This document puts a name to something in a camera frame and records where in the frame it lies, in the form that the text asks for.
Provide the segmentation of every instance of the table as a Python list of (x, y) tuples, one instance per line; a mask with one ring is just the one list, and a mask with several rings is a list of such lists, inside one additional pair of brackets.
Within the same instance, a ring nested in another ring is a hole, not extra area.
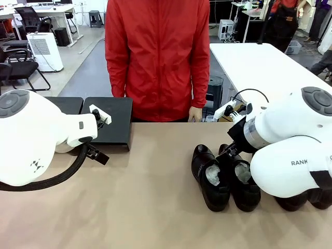
[[(227, 100), (246, 88), (262, 91), (270, 102), (307, 86), (332, 94), (327, 83), (270, 44), (210, 44), (210, 49), (232, 84), (229, 89), (224, 86), (224, 91), (229, 92)], [(266, 104), (265, 98), (255, 91), (245, 91), (241, 98), (259, 106)]]
[[(326, 248), (332, 209), (307, 203), (289, 213), (265, 193), (251, 213), (233, 198), (220, 213), (205, 206), (190, 170), (192, 152), (203, 143), (217, 153), (230, 142), (230, 126), (134, 123), (130, 153), (100, 148), (110, 156), (107, 165), (87, 159), (50, 189), (0, 192), (2, 248)], [(55, 155), (46, 177), (73, 159)]]
[[(70, 41), (71, 41), (71, 43), (68, 45), (68, 47), (71, 47), (79, 39), (81, 39), (83, 37), (83, 35), (81, 35), (80, 32), (79, 32), (79, 27), (78, 27), (78, 24), (77, 24), (75, 9), (74, 9), (75, 6), (76, 5), (74, 5), (74, 4), (64, 4), (64, 5), (61, 5), (61, 6), (54, 6), (54, 8), (56, 8), (55, 10), (53, 8), (51, 8), (51, 9), (35, 9), (35, 11), (37, 12), (37, 14), (40, 17), (60, 17), (63, 20), (62, 25), (66, 26), (67, 34), (68, 34), (68, 36), (70, 38)], [(72, 33), (70, 31), (70, 28), (69, 28), (69, 24), (66, 21), (67, 20), (66, 19), (66, 12), (73, 13), (74, 20), (75, 20), (75, 25), (77, 27), (77, 35), (78, 35), (76, 40), (73, 39)], [(17, 31), (19, 39), (21, 39), (21, 35), (20, 35), (20, 32), (18, 31), (14, 15), (18, 15), (17, 13), (15, 13), (14, 9), (5, 9), (5, 10), (0, 11), (0, 18), (2, 18), (2, 19), (13, 19), (14, 28)]]
[(243, 37), (243, 41), (242, 41), (243, 43), (245, 43), (245, 40), (247, 38), (247, 33), (248, 33), (248, 27), (249, 27), (250, 18), (252, 17), (252, 18), (254, 18), (254, 20), (257, 19), (257, 18), (259, 18), (260, 17), (260, 11), (253, 12), (253, 10), (249, 10), (249, 11), (245, 10), (242, 13), (244, 13), (245, 15), (248, 15), (247, 26), (245, 28), (244, 37)]
[(235, 30), (236, 22), (237, 22), (237, 19), (238, 19), (239, 7), (244, 6), (245, 3), (242, 4), (242, 3), (232, 2), (232, 7), (231, 7), (231, 9), (230, 9), (230, 15), (229, 15), (229, 19), (230, 19), (230, 20), (231, 20), (231, 17), (232, 17), (232, 12), (233, 12), (233, 6), (234, 6), (234, 5), (237, 6), (237, 12), (236, 12), (235, 17), (234, 17), (234, 30)]

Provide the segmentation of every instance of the person in background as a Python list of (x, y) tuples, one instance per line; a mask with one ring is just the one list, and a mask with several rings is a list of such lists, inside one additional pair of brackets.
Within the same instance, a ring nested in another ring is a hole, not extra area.
[(297, 7), (297, 11), (299, 12), (300, 9), (306, 4), (306, 0), (276, 0), (272, 5), (271, 14), (275, 14), (276, 10), (279, 8), (280, 5), (285, 6), (286, 8), (294, 8)]
[(134, 122), (201, 120), (210, 74), (209, 13), (209, 0), (108, 1), (110, 84), (114, 97), (133, 99)]
[(276, 0), (271, 8), (264, 34), (264, 42), (285, 52), (298, 27), (298, 10), (306, 0)]
[(319, 34), (321, 30), (322, 23), (331, 9), (331, 5), (328, 0), (317, 0), (316, 2), (316, 12), (313, 17), (313, 21), (311, 24), (309, 37), (305, 40), (305, 42), (309, 42), (310, 44), (315, 44), (319, 39)]
[(326, 50), (320, 62), (311, 67), (310, 72), (314, 75), (318, 75), (321, 74), (326, 68), (332, 72), (332, 46)]

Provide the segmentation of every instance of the black cable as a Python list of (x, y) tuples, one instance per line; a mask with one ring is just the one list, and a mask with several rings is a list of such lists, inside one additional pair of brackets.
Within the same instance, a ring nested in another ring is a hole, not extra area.
[(206, 122), (206, 117), (207, 117), (207, 115), (208, 115), (208, 109), (206, 108), (206, 109), (205, 109), (205, 118), (204, 118), (204, 122)]
[(56, 175), (50, 179), (37, 181), (33, 183), (29, 183), (24, 186), (10, 186), (5, 183), (0, 182), (0, 190), (2, 191), (12, 191), (12, 192), (23, 192), (23, 191), (35, 191), (35, 190), (41, 190), (49, 187), (53, 187), (57, 184), (60, 184), (66, 180), (68, 180), (70, 177), (72, 177), (82, 166), (82, 164), (85, 161), (85, 158), (88, 154), (88, 145), (82, 144), (80, 147), (79, 154), (73, 164), (66, 169), (64, 172), (62, 172), (59, 175)]
[(247, 90), (259, 92), (260, 94), (262, 94), (265, 97), (266, 101), (269, 103), (268, 97), (266, 97), (266, 95), (264, 93), (262, 93), (261, 91), (259, 91), (257, 89), (254, 89), (254, 88), (247, 88), (247, 89), (244, 89), (242, 91), (239, 91), (237, 94), (234, 95), (233, 99), (235, 99), (241, 92), (244, 92), (244, 91), (247, 91)]

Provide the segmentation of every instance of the small table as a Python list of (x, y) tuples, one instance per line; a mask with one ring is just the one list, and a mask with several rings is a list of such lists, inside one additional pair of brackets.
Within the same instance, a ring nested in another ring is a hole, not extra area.
[(237, 12), (235, 14), (235, 17), (234, 17), (234, 30), (235, 30), (235, 25), (236, 25), (236, 22), (238, 20), (238, 13), (239, 13), (239, 8), (244, 6), (245, 4), (243, 3), (236, 3), (236, 2), (232, 2), (232, 7), (230, 9), (230, 15), (229, 15), (229, 20), (231, 20), (232, 18), (232, 12), (233, 12), (233, 6), (237, 6)]
[(254, 20), (256, 20), (257, 18), (260, 17), (261, 11), (253, 12), (252, 10), (245, 10), (242, 13), (244, 13), (245, 15), (248, 15), (247, 26), (245, 28), (244, 37), (243, 37), (243, 43), (245, 43), (245, 40), (247, 38), (247, 33), (248, 33), (248, 27), (249, 27), (250, 18), (252, 17), (252, 18), (254, 18)]

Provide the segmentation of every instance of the white table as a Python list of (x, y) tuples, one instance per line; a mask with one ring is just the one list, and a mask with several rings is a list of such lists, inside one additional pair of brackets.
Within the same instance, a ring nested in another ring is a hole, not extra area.
[(243, 43), (245, 43), (245, 40), (247, 38), (247, 33), (248, 33), (248, 27), (249, 27), (250, 18), (254, 18), (254, 19), (259, 18), (261, 11), (255, 12), (253, 10), (245, 10), (242, 13), (248, 15), (247, 26), (245, 28), (244, 37), (243, 37)]
[(231, 17), (232, 17), (233, 6), (237, 6), (237, 12), (236, 12), (236, 14), (235, 14), (235, 18), (234, 18), (234, 22), (235, 22), (235, 20), (236, 20), (237, 17), (238, 17), (239, 8), (240, 8), (241, 6), (244, 6), (244, 5), (245, 5), (245, 3), (244, 3), (244, 4), (241, 4), (241, 3), (232, 2), (232, 7), (231, 7), (231, 9), (230, 9), (229, 19), (231, 20)]
[(234, 17), (234, 28), (233, 30), (235, 30), (235, 27), (236, 27), (236, 23), (238, 21), (238, 13), (239, 13), (239, 8), (244, 6), (245, 4), (242, 4), (242, 3), (236, 3), (236, 2), (232, 2), (232, 7), (230, 9), (230, 15), (229, 15), (229, 19), (231, 20), (231, 17), (232, 17), (232, 12), (233, 12), (233, 6), (236, 6), (237, 7), (237, 12), (235, 14), (235, 17)]
[[(37, 14), (40, 17), (55, 17), (55, 18), (58, 17), (58, 18), (61, 18), (63, 20), (62, 23), (63, 23), (63, 25), (66, 26), (67, 33), (68, 33), (68, 36), (69, 36), (70, 41), (71, 41), (71, 43), (68, 45), (68, 47), (71, 47), (79, 39), (81, 39), (83, 37), (83, 35), (81, 35), (80, 32), (79, 32), (79, 27), (78, 27), (78, 24), (77, 24), (75, 9), (74, 9), (75, 6), (76, 5), (74, 5), (74, 4), (65, 4), (65, 5), (61, 5), (61, 6), (52, 6), (52, 8), (50, 8), (50, 9), (35, 9), (35, 11), (37, 12)], [(76, 38), (76, 40), (73, 39), (73, 36), (72, 36), (71, 31), (70, 31), (69, 25), (66, 21), (66, 12), (73, 13), (74, 20), (75, 20), (75, 25), (77, 27), (77, 34), (78, 34), (78, 37)], [(14, 9), (5, 9), (5, 10), (0, 11), (0, 18), (1, 19), (13, 19), (14, 28), (17, 31), (19, 39), (21, 39), (20, 32), (18, 31), (17, 24), (16, 24), (16, 21), (15, 21), (15, 15), (19, 15), (19, 14), (15, 13)]]
[[(246, 88), (260, 90), (270, 102), (308, 86), (332, 94), (332, 87), (270, 44), (210, 44), (210, 49), (232, 84), (224, 88), (228, 91), (226, 101)], [(244, 91), (240, 95), (244, 102), (266, 104), (258, 92)]]

